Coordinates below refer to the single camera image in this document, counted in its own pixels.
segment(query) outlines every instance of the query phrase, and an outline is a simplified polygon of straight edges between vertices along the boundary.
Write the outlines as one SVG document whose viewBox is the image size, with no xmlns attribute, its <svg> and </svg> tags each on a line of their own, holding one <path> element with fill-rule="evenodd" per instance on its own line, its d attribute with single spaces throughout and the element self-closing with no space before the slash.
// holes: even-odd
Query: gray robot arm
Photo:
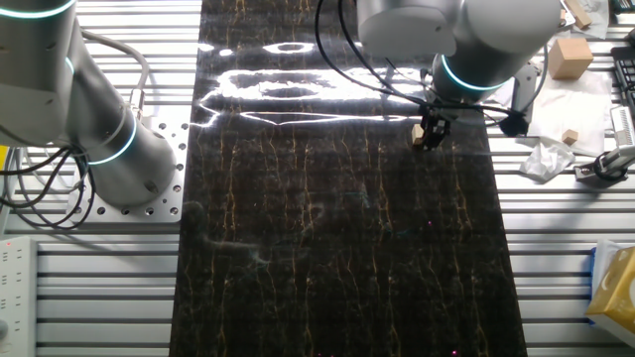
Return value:
<svg viewBox="0 0 635 357">
<path fill-rule="evenodd" d="M 553 0 L 358 0 L 359 37 L 386 58 L 439 54 L 445 100 L 476 102 L 514 76 L 560 24 Z"/>
<path fill-rule="evenodd" d="M 74 7 L 75 0 L 0 5 L 0 145 L 82 148 L 102 199 L 147 202 L 170 184 L 174 153 L 89 55 Z"/>
</svg>

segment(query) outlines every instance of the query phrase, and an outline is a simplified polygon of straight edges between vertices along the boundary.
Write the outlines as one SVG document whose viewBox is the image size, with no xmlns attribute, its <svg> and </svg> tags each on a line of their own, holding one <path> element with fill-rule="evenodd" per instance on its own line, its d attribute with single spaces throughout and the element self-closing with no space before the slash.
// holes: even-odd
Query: white paper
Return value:
<svg viewBox="0 0 635 357">
<path fill-rule="evenodd" d="M 546 182 L 575 161 L 575 155 L 564 143 L 541 138 L 532 155 L 521 164 L 520 171 L 531 179 Z"/>
<path fill-rule="evenodd" d="M 608 31 L 608 0 L 577 0 L 582 6 L 584 11 L 588 14 L 592 23 L 582 30 L 576 25 L 573 25 L 571 30 L 576 33 L 585 34 L 587 36 L 593 36 L 600 39 L 606 39 L 606 32 Z"/>
<path fill-rule="evenodd" d="M 578 133 L 574 153 L 598 156 L 604 152 L 604 131 L 611 127 L 611 81 L 605 73 L 585 72 L 579 80 L 552 80 L 534 103 L 529 136 L 561 142 L 566 130 Z"/>
</svg>

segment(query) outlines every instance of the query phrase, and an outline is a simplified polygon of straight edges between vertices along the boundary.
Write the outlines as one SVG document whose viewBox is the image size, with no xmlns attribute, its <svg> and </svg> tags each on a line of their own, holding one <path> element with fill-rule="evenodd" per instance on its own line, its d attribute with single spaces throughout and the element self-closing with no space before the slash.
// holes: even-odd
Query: white plastic device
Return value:
<svg viewBox="0 0 635 357">
<path fill-rule="evenodd" d="M 0 241 L 0 357 L 36 355 L 37 259 L 29 237 Z"/>
</svg>

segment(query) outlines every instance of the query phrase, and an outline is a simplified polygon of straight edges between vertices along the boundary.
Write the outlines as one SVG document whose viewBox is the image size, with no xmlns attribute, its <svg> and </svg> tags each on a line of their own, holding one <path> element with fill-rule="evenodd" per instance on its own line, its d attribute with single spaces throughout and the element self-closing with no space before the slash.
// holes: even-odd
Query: wooden block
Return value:
<svg viewBox="0 0 635 357">
<path fill-rule="evenodd" d="M 424 143 L 424 128 L 419 124 L 413 127 L 413 146 L 421 146 Z"/>
<path fill-rule="evenodd" d="M 569 10 L 571 10 L 575 16 L 576 26 L 584 30 L 593 22 L 577 0 L 565 0 L 565 2 L 567 3 L 567 6 L 569 6 Z"/>
<path fill-rule="evenodd" d="M 571 130 L 571 129 L 565 131 L 565 133 L 563 134 L 563 143 L 571 146 L 575 144 L 576 141 L 577 141 L 577 131 Z"/>
<path fill-rule="evenodd" d="M 553 79 L 579 79 L 592 62 L 586 39 L 559 39 L 549 51 L 549 74 Z"/>
</svg>

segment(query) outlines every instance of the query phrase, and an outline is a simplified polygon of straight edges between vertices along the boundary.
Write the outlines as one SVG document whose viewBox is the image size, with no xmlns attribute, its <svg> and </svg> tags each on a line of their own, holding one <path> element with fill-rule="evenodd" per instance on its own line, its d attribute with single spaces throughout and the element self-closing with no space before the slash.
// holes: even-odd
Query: mounting plate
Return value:
<svg viewBox="0 0 635 357">
<path fill-rule="evenodd" d="M 98 195 L 92 205 L 92 210 L 86 223 L 171 223 L 181 220 L 183 207 L 183 188 L 186 175 L 188 157 L 188 134 L 190 133 L 190 118 L 179 120 L 162 117 L 144 117 L 142 123 L 153 131 L 163 135 L 177 158 L 177 170 L 172 182 L 157 198 L 148 203 L 135 207 L 115 207 L 106 203 Z M 75 170 L 74 181 L 79 179 L 79 172 Z M 86 192 L 90 192 L 88 179 L 84 181 Z M 68 196 L 66 212 L 75 206 L 79 193 L 72 192 Z M 85 194 L 79 208 L 80 212 L 72 217 L 77 222 L 88 208 L 89 194 Z"/>
</svg>

